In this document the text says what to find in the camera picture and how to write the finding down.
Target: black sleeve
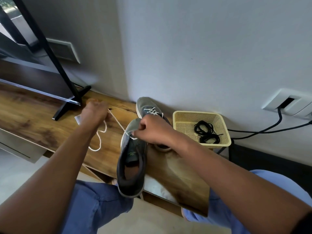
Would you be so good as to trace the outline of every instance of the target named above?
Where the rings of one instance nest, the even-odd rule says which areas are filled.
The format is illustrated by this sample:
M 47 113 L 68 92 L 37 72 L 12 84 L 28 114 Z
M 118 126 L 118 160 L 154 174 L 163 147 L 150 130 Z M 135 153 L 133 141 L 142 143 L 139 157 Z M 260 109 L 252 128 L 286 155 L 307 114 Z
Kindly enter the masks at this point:
M 308 213 L 303 219 L 301 219 L 291 234 L 312 233 L 312 212 Z

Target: coiled black shoelace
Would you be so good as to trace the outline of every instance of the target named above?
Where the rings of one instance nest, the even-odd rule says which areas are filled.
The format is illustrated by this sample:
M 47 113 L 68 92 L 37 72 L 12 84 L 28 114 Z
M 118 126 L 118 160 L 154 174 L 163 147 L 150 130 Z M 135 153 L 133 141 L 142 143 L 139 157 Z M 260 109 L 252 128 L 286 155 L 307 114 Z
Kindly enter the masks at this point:
M 205 121 L 199 121 L 195 127 L 194 131 L 199 134 L 201 137 L 199 138 L 200 143 L 207 143 L 210 139 L 215 139 L 216 141 L 213 143 L 220 143 L 220 135 L 217 135 L 213 129 L 213 125 L 211 123 L 207 123 Z

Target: tiled floor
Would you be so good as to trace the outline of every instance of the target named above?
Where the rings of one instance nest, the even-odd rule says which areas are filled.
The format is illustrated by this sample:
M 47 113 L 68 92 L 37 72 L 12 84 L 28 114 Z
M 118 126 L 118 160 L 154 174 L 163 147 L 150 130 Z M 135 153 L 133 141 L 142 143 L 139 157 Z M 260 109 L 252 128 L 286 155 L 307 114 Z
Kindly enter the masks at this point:
M 35 164 L 0 150 L 0 203 L 6 200 L 48 159 L 41 157 Z M 80 173 L 78 179 L 95 181 Z M 121 214 L 99 229 L 98 234 L 229 234 L 231 230 L 218 226 L 187 222 L 166 210 L 135 199 L 130 212 Z

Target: shoe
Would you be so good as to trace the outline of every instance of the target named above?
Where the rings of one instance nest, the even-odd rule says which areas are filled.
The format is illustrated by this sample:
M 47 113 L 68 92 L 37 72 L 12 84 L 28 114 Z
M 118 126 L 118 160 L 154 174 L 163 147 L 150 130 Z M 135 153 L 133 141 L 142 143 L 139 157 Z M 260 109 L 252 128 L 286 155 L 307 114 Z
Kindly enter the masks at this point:
M 143 118 L 147 114 L 158 115 L 161 116 L 167 123 L 169 123 L 169 125 L 171 125 L 168 119 L 163 115 L 163 112 L 149 97 L 141 97 L 137 100 L 136 111 L 139 118 Z M 163 144 L 155 144 L 155 148 L 161 152 L 171 150 L 170 147 Z
M 121 138 L 121 153 L 117 164 L 119 193 L 127 198 L 138 197 L 144 189 L 147 143 L 132 139 L 131 132 L 139 128 L 139 118 L 130 122 Z

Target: blue jeans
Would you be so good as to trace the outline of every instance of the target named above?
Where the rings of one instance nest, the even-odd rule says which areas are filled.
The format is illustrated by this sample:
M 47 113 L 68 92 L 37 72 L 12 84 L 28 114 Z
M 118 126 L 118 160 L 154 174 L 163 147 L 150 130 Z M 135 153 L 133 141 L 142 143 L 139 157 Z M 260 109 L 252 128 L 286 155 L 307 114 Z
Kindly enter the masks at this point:
M 252 170 L 251 172 L 286 190 L 312 207 L 312 199 L 309 194 L 293 180 L 281 174 L 265 170 Z M 249 233 L 212 189 L 210 189 L 209 195 L 208 217 L 203 217 L 186 209 L 183 209 L 183 212 L 186 219 L 189 221 L 204 222 L 228 227 L 231 228 L 232 234 Z
M 77 180 L 60 233 L 95 234 L 132 205 L 133 199 L 121 196 L 117 186 Z

